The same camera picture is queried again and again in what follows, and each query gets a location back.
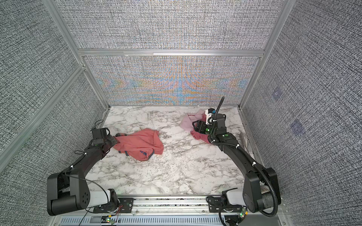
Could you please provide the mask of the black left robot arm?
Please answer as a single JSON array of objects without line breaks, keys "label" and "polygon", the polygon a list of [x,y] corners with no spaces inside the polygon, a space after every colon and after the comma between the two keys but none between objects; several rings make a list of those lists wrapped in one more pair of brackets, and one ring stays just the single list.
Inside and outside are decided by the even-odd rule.
[{"label": "black left robot arm", "polygon": [[47,179],[47,212],[50,216],[85,210],[99,209],[100,212],[115,211],[119,201],[115,191],[101,188],[98,195],[91,192],[86,179],[92,167],[102,160],[117,143],[108,128],[92,129],[92,140],[74,163]]}]

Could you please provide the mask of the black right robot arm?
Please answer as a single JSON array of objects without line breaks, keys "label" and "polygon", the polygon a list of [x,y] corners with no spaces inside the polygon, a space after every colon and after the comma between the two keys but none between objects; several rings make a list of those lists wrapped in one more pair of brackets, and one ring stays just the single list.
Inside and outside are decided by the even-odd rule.
[{"label": "black right robot arm", "polygon": [[265,168],[243,148],[236,137],[227,131],[226,115],[212,114],[206,121],[192,123],[196,132],[207,135],[208,141],[228,155],[244,177],[242,199],[251,212],[274,217],[281,204],[277,173]]}]

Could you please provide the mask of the pink shirt with grey trim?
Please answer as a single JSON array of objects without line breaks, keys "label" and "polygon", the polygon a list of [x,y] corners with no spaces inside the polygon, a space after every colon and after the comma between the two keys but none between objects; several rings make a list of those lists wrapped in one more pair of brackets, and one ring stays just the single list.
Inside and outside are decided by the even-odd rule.
[{"label": "pink shirt with grey trim", "polygon": [[164,152],[164,145],[157,130],[146,128],[133,134],[117,134],[114,138],[117,141],[113,146],[115,150],[141,162]]}]

